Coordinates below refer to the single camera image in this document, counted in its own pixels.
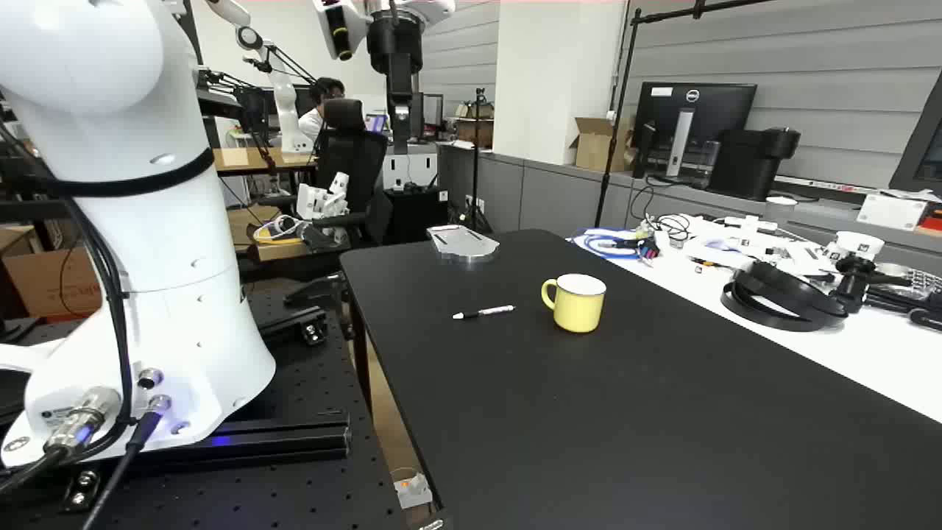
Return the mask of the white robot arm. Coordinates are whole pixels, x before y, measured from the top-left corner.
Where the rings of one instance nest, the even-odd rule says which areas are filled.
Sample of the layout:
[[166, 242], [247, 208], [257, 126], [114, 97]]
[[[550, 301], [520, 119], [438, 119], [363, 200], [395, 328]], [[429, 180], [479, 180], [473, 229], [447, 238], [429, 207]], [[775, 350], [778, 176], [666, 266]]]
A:
[[4, 354], [27, 378], [4, 463], [38, 463], [98, 388], [132, 412], [167, 400], [157, 450], [204, 441], [276, 363], [241, 294], [185, 29], [163, 0], [0, 0], [0, 51], [5, 104], [113, 254], [123, 294], [64, 338]]

